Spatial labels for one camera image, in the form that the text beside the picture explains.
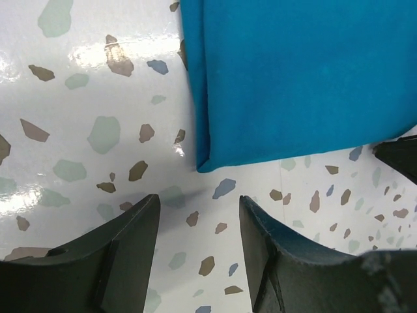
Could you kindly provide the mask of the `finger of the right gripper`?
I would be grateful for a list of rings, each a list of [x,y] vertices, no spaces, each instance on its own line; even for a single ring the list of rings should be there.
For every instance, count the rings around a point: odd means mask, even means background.
[[[393,142],[382,142],[373,148],[377,159],[417,183],[417,135],[400,137]]]

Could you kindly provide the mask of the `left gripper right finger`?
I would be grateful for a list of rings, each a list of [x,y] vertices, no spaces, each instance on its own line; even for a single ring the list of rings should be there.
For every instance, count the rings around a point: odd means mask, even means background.
[[[359,256],[320,245],[239,199],[253,312],[415,312],[416,251]]]

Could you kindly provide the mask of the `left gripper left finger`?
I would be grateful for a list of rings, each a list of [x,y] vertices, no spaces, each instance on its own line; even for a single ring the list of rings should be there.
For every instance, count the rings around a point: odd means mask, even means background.
[[[43,257],[2,261],[1,311],[143,312],[159,221],[150,194]]]

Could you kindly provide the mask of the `blue t shirt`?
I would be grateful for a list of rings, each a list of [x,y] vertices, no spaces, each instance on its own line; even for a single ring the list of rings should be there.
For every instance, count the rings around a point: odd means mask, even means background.
[[[415,1],[182,1],[196,168],[396,138],[416,125]]]

